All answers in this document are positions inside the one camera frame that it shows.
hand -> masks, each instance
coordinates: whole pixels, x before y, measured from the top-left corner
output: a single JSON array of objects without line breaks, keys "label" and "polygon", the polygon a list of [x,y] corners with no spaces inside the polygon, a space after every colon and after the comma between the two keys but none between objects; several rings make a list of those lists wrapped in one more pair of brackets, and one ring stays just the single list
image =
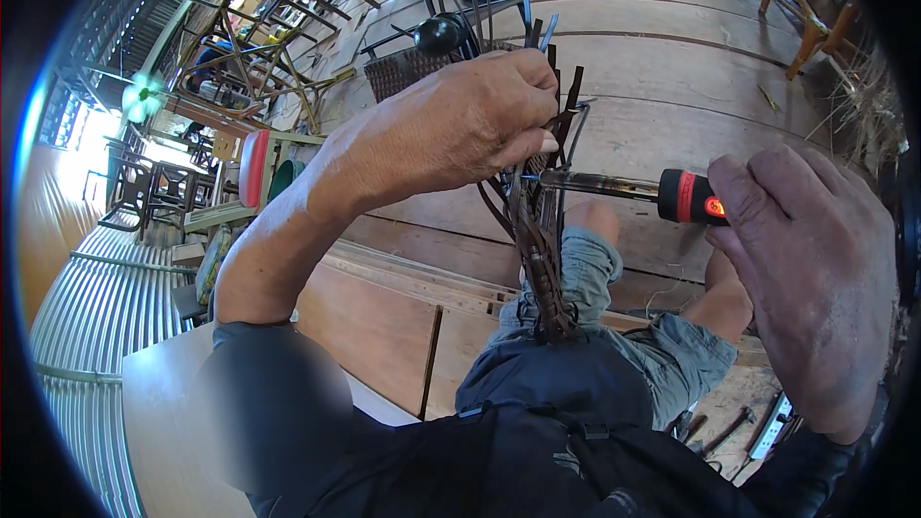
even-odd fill
[{"label": "hand", "polygon": [[710,164],[730,258],[790,403],[814,432],[855,442],[867,426],[895,305],[892,218],[858,175],[788,146]]},{"label": "hand", "polygon": [[454,63],[339,127],[325,158],[347,162],[369,209],[479,182],[557,150],[540,128],[556,115],[556,88],[533,48]]}]

green bucket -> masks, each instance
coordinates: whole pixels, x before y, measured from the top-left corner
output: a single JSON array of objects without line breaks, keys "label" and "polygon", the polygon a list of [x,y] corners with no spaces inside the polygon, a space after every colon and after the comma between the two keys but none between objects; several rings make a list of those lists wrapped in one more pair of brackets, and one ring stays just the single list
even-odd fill
[{"label": "green bucket", "polygon": [[282,193],[282,190],[290,187],[294,179],[304,172],[305,166],[307,165],[301,161],[284,161],[279,165],[272,179],[272,185],[269,187],[269,201],[274,200]]}]

black ball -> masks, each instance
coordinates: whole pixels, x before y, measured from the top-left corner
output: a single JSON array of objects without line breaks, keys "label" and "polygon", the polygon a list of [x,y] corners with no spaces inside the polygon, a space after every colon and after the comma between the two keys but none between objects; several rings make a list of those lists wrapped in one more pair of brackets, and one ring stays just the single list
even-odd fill
[{"label": "black ball", "polygon": [[463,43],[465,30],[457,21],[437,16],[420,24],[415,29],[413,40],[421,52],[443,56]]}]

man's right hand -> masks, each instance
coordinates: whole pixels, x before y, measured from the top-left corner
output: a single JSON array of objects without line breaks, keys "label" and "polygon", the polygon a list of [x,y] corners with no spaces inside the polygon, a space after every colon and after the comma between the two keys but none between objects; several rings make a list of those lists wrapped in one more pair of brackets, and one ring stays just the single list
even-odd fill
[{"label": "man's right hand", "polygon": [[729,227],[708,240],[732,261],[793,408],[814,432],[867,427],[896,297],[892,217],[858,175],[789,146],[710,164]]}]

green fan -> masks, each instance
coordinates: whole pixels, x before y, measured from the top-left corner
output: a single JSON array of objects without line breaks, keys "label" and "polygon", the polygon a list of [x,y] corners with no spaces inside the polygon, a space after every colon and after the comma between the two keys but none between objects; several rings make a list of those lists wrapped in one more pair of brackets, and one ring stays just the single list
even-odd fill
[{"label": "green fan", "polygon": [[147,117],[163,106],[157,98],[163,81],[158,76],[148,76],[142,72],[131,77],[132,84],[124,87],[121,93],[121,113],[132,122],[144,122]]}]

